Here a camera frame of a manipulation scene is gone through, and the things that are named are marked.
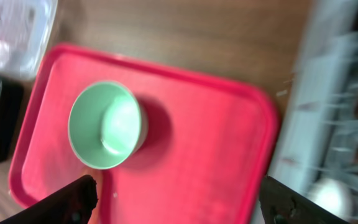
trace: red tray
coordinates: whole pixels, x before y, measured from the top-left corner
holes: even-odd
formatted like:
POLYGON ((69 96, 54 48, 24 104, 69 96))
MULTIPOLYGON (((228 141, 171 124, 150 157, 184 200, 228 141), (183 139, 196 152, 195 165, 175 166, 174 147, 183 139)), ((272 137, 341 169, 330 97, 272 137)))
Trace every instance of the red tray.
POLYGON ((70 45, 44 58, 11 170, 29 207, 79 178, 67 122, 88 85, 114 80, 144 105, 142 148, 104 171, 103 223, 247 223, 269 164, 277 117, 253 86, 70 45))

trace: brown table surface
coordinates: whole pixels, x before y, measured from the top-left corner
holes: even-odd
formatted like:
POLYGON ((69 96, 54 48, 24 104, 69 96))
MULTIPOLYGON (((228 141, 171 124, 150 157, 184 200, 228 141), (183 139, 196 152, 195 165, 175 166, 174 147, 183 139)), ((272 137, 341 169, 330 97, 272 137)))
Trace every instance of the brown table surface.
MULTIPOLYGON (((286 81, 311 1, 62 0, 59 6, 53 44, 71 42, 255 84, 283 114, 288 95, 276 93, 290 89, 286 81)), ((15 139, 32 83, 24 85, 15 139)), ((0 164, 0 221, 21 211, 9 195, 9 166, 0 164)))

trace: white egg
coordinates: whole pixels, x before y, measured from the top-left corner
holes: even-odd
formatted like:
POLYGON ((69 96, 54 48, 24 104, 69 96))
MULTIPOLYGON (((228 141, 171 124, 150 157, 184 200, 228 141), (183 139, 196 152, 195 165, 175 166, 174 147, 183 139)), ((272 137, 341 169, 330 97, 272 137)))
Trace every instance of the white egg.
POLYGON ((312 186, 308 198, 345 221, 349 221, 352 215, 351 191, 338 180, 320 179, 312 186))

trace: cup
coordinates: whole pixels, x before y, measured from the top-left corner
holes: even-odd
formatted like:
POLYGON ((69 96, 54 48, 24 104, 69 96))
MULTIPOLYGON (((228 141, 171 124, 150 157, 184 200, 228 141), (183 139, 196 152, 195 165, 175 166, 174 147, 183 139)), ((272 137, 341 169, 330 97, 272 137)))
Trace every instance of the cup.
POLYGON ((94 169, 124 162, 145 141, 147 117, 135 96, 115 82, 98 82, 75 100, 68 122, 71 147, 94 169))

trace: tray rim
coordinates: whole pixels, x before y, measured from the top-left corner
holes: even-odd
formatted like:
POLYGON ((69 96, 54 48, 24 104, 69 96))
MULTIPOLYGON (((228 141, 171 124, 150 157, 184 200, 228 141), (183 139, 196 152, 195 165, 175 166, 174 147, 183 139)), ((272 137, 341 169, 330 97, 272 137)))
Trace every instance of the tray rim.
POLYGON ((269 168, 270 159, 274 150, 275 140, 278 132, 278 113, 270 98, 263 91, 247 83, 238 83, 233 80, 208 75, 205 73, 192 72, 189 70, 169 67, 166 65, 159 65, 152 62, 145 62, 120 54, 108 54, 66 43, 58 44, 52 48, 49 52, 47 52, 44 59, 42 60, 31 92, 29 104, 25 112, 19 138, 17 140, 16 149, 8 174, 8 187, 10 195, 20 206, 27 208, 38 202, 30 195, 27 195, 27 192, 24 190, 21 179, 22 168, 25 158, 27 157, 27 151, 29 149, 32 134, 34 132, 37 117, 42 106, 44 93, 47 89, 50 71, 53 68, 54 63, 64 54, 76 54, 82 57, 89 57, 93 60, 114 63, 115 65, 120 65, 123 67, 131 67, 132 69, 143 70, 154 73, 156 75, 176 78, 181 81, 193 82, 198 85, 220 89, 226 92, 231 92, 235 95, 246 94, 249 98, 252 98, 252 100, 255 101, 255 103, 257 103, 260 107, 266 120, 266 132, 261 138, 260 145, 263 153, 260 153, 259 156, 257 156, 257 162, 255 163, 256 172, 260 173, 261 175, 252 176, 252 180, 250 180, 252 185, 249 186, 248 190, 249 192, 254 192, 254 194, 244 195, 241 205, 241 212, 238 214, 236 220, 243 221, 244 217, 246 217, 248 220, 251 218, 254 203, 249 204, 249 202, 255 202, 257 198, 257 192, 259 191, 259 185, 262 181, 262 177, 266 174, 269 168))

